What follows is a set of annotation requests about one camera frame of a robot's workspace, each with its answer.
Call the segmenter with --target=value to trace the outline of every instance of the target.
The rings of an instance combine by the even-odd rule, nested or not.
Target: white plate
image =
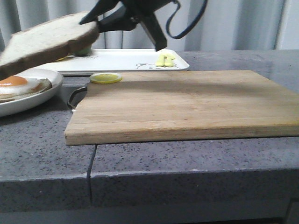
[[[52,88],[46,90],[45,92],[38,93],[36,95],[6,102],[0,104],[0,117],[22,112],[33,108],[37,105],[42,104],[48,99],[52,98],[55,93],[59,90],[63,82],[63,76],[51,70],[42,70],[42,69],[28,69],[24,72],[18,74],[18,76],[26,77],[26,78],[47,78],[52,83]]]
[[[161,51],[175,56],[173,67],[156,67],[155,63]],[[170,71],[189,68],[189,64],[175,51],[169,49],[161,51],[156,52],[154,49],[93,49],[88,56],[69,56],[62,61],[43,64],[36,68],[58,71],[64,76],[88,76],[95,72],[107,71]]]

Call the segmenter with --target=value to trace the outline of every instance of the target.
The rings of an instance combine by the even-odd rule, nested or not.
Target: white tray
[[[156,67],[161,52],[153,49],[93,49],[85,57],[69,56],[58,62],[37,66],[39,69],[58,71],[64,76],[88,76],[102,71],[187,70],[189,64],[175,51],[165,50],[175,56],[174,67]]]

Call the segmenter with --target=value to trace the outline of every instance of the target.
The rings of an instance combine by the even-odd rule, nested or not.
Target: cutting board edge
[[[129,143],[129,142],[153,142],[153,141],[180,141],[180,140],[207,140],[207,139],[238,139],[238,138],[265,138],[265,137],[294,137],[299,136],[299,124],[294,126],[277,126],[275,129],[273,127],[263,127],[256,130],[255,127],[246,127],[246,132],[240,133],[240,130],[236,129],[219,129],[214,133],[206,132],[207,130],[193,130],[193,134],[189,135],[190,130],[179,131],[178,134],[174,134],[172,130],[164,132],[163,137],[161,132],[154,131],[148,136],[144,136],[144,133],[131,132],[128,133],[105,133],[101,136],[100,133],[93,134],[68,134],[64,133],[65,142],[68,146],[77,145],[96,145],[96,144],[113,144],[113,143]]]

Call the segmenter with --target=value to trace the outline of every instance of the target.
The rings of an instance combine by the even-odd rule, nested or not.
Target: egg white
[[[18,96],[26,93],[35,92],[35,88],[40,84],[40,82],[35,78],[25,78],[27,83],[24,85],[0,87],[0,95],[10,95]]]

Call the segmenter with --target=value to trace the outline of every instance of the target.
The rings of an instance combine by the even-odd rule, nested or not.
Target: black cable
[[[182,37],[186,36],[196,26],[196,24],[200,21],[201,17],[203,16],[203,14],[206,10],[207,0],[204,1],[199,13],[195,17],[195,19],[190,23],[190,25],[185,30],[183,30],[179,35],[176,35],[176,36],[173,36],[173,35],[170,34],[170,22],[173,19],[174,15],[177,13],[177,11],[181,8],[181,4],[179,3],[178,0],[173,0],[172,2],[177,4],[178,6],[177,6],[177,9],[175,10],[175,12],[167,20],[166,32],[173,39],[181,39]]]

